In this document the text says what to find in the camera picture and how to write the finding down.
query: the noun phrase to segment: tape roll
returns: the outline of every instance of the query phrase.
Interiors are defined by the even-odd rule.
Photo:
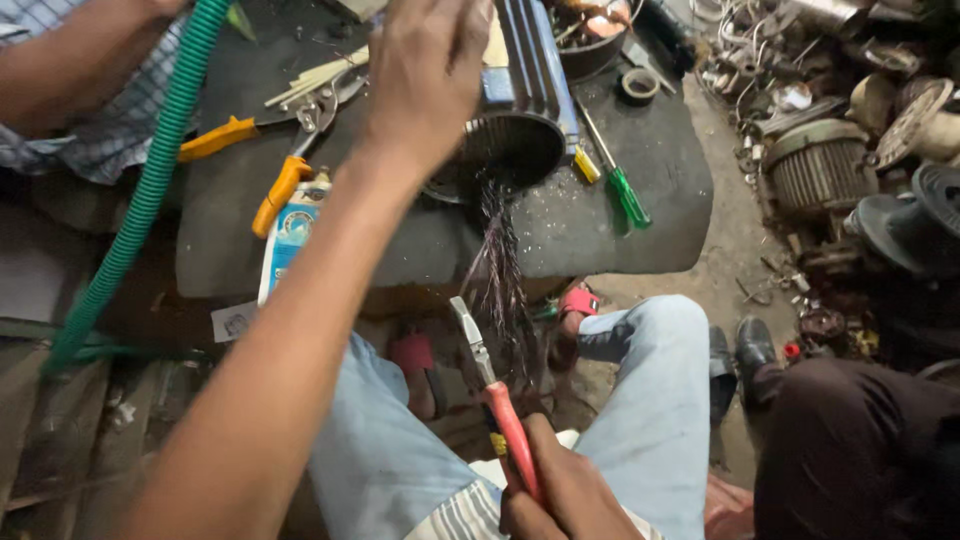
[[[660,81],[642,67],[635,67],[620,77],[620,97],[630,105],[648,105],[659,91]]]

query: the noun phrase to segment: dark trousers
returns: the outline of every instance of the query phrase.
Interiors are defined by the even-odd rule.
[[[960,392],[834,359],[762,368],[756,537],[960,537]]]

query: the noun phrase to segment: green corrugated hose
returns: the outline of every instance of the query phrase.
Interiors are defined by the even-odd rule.
[[[130,269],[154,224],[156,211],[170,183],[170,175],[177,165],[183,133],[197,103],[197,92],[206,74],[206,62],[217,42],[217,34],[230,2],[198,0],[194,8],[183,39],[180,40],[180,54],[157,120],[154,141],[150,145],[150,154],[143,165],[127,216],[90,287],[70,309],[63,329],[54,338],[53,350],[43,366],[45,374],[86,362],[76,358],[77,352]]]

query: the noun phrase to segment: yellow-handled pliers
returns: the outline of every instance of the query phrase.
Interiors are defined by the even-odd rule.
[[[307,104],[297,109],[296,115],[273,122],[255,122],[253,118],[237,120],[231,116],[229,122],[185,142],[180,147],[178,161],[191,161],[203,158],[223,150],[230,144],[260,135],[263,131],[293,122],[300,123],[297,137],[294,138],[290,154],[283,161],[283,168],[276,177],[274,185],[260,203],[260,209],[253,219],[251,229],[261,238],[266,238],[276,216],[287,204],[303,177],[313,173],[313,169],[304,158],[313,149],[317,137],[325,133],[337,108],[350,100],[367,82],[362,68],[349,68],[329,83],[307,95]]]

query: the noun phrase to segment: leg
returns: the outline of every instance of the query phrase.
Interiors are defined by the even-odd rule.
[[[333,540],[403,538],[477,480],[407,409],[407,399],[400,368],[354,334],[309,463]]]
[[[930,532],[936,516],[922,497],[945,475],[928,464],[942,420],[960,412],[960,394],[847,360],[764,366],[756,378],[758,404],[771,407],[756,477],[757,538]]]
[[[704,536],[708,324],[683,296],[659,296],[580,325],[581,356],[620,364],[610,400],[574,450],[667,538]]]

